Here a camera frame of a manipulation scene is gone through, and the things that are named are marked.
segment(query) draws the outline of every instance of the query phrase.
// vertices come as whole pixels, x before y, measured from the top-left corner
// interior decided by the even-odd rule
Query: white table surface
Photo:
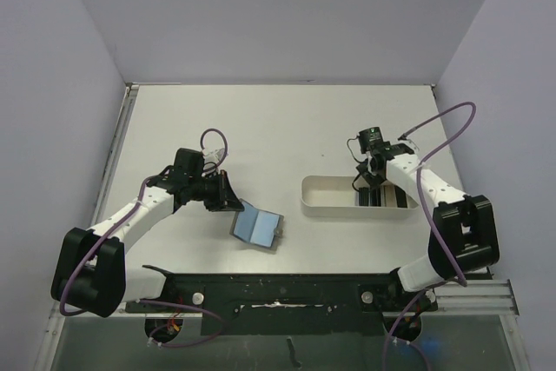
[[[380,126],[385,140],[437,112],[427,86],[144,85],[122,145],[104,216],[132,200],[141,181],[199,149],[201,133],[221,129],[229,142],[223,168],[238,197],[285,216],[274,254],[229,235],[234,214],[191,202],[154,226],[129,252],[129,266],[175,273],[386,273],[426,253],[429,227],[415,211],[406,220],[318,219],[301,212],[305,176],[353,176],[346,140]],[[217,135],[209,148],[220,148]],[[421,154],[446,139],[439,121],[412,138]],[[357,150],[357,142],[352,142]],[[449,149],[432,169],[460,187]]]

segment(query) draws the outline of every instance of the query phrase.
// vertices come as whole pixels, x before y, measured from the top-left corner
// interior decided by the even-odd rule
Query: white cable clip
[[[427,290],[427,292],[425,293],[425,296],[427,297],[427,299],[431,302],[434,303],[436,301],[436,294],[434,293],[434,291],[431,290]]]
[[[133,203],[139,203],[139,206],[141,206],[142,208],[149,209],[149,206],[147,206],[147,203],[145,203],[143,200],[135,199]]]
[[[425,169],[428,167],[428,162],[423,162],[422,160],[419,160],[419,164],[417,164],[416,166],[412,167],[409,171],[408,174],[413,174],[415,172],[417,172],[418,169]]]
[[[204,159],[204,167],[203,171],[205,173],[214,173],[218,171],[219,163],[225,158],[224,155],[224,148],[215,149],[212,151],[208,151],[207,149],[202,150],[202,155]]]

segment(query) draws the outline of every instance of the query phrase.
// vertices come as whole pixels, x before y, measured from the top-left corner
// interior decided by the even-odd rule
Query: screw
[[[371,304],[373,302],[373,293],[366,291],[361,295],[361,299],[365,304]]]
[[[196,306],[199,306],[200,304],[202,304],[204,302],[204,300],[205,300],[205,296],[202,293],[195,293],[195,294],[193,294],[193,297],[191,298],[191,301]]]

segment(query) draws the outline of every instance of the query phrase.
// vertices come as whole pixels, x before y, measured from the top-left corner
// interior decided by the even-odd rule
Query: gray wall
[[[436,83],[484,0],[83,0],[128,82]]]
[[[80,0],[0,0],[0,368],[29,370],[64,234],[88,224],[124,86]]]
[[[535,370],[556,358],[555,75],[556,0],[486,0],[438,88],[443,108],[478,105],[453,152],[466,188],[495,206],[495,271],[512,279]],[[465,113],[446,118],[448,133]]]

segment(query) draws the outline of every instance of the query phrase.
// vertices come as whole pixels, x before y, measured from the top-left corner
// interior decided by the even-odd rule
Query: white plastic container
[[[338,217],[351,219],[405,219],[419,205],[407,196],[407,208],[367,207],[356,205],[352,188],[353,177],[307,176],[301,183],[301,206],[310,217]],[[357,182],[360,187],[364,182]]]

